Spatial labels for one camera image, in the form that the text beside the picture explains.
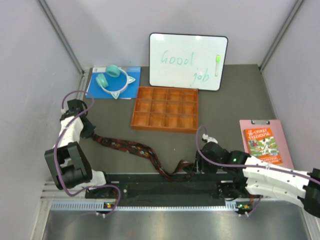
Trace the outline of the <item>blue folder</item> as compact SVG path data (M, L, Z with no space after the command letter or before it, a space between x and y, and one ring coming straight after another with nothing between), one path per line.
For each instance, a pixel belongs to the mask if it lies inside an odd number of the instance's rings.
M94 67L86 97L95 99L134 99L140 85L140 67Z

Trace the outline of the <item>red patterned necktie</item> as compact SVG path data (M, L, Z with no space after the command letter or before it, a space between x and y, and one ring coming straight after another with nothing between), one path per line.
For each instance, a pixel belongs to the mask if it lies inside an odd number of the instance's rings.
M193 171L195 164L184 160L179 161L173 172L166 171L156 152L145 144L124 139L103 137L95 133L93 134L92 139L104 147L129 153L150 161L154 169L169 182L184 182L196 174L196 172Z

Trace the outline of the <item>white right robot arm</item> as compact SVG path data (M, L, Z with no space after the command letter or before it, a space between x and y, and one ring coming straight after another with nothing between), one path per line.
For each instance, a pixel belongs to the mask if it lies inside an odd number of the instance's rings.
M219 191L222 198L270 197L301 207L314 217L320 216L319 169L288 169L243 151L229 152L213 141L196 150L204 161L232 176L232 182Z

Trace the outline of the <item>pink clipboard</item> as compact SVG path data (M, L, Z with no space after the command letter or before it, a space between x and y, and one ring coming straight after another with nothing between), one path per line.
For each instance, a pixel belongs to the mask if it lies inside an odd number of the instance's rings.
M294 167L279 120L242 119L239 124L246 153L269 164Z

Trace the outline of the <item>green whiteboard marker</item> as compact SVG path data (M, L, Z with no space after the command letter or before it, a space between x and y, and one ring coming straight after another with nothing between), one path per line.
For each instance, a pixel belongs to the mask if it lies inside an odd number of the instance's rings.
M215 76L219 75L219 67L221 62L221 56L218 54L215 59Z

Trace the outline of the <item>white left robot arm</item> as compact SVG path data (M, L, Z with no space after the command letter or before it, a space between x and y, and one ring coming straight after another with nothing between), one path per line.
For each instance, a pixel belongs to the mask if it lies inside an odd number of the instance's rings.
M87 139L95 133L95 126L88 120L87 115L77 117L70 126L67 124L79 113L83 112L87 105L79 99L72 99L67 102L68 110L60 118L60 134L65 132L57 145L56 158L61 170L61 176L67 189L75 187L96 186L96 192L102 198L109 198L114 187L106 180L102 171L95 171L91 168L79 142L80 139Z

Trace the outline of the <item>teal cat-ear headphones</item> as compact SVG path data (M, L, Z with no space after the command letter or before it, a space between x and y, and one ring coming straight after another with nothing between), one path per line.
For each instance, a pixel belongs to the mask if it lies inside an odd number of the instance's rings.
M114 64L95 71L97 73L95 81L97 86L112 99L132 99L134 97L131 92L131 85L136 79L130 76L121 67Z

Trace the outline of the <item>white dry-erase board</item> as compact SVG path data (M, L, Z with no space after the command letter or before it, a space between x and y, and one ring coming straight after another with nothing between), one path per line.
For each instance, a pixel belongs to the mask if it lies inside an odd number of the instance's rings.
M149 83L154 87L218 91L229 40L226 36L153 32L149 36ZM220 55L215 76L216 56Z

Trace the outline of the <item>orange treehouse book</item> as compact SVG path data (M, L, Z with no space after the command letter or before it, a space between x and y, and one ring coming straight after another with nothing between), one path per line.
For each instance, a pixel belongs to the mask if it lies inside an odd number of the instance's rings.
M280 165L283 159L270 127L244 130L249 153L270 164Z

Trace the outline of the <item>orange wooden compartment tray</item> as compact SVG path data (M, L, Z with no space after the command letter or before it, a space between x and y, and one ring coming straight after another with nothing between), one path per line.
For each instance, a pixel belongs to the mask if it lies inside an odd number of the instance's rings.
M135 100L131 128L194 134L199 124L197 89L140 86Z

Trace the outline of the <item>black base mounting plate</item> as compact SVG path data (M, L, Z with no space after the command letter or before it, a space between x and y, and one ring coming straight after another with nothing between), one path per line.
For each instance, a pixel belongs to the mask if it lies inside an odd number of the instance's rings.
M229 173L178 174L173 180L158 173L109 174L107 180L122 191L122 200L138 197L204 196L209 199L249 198L245 180L236 181Z

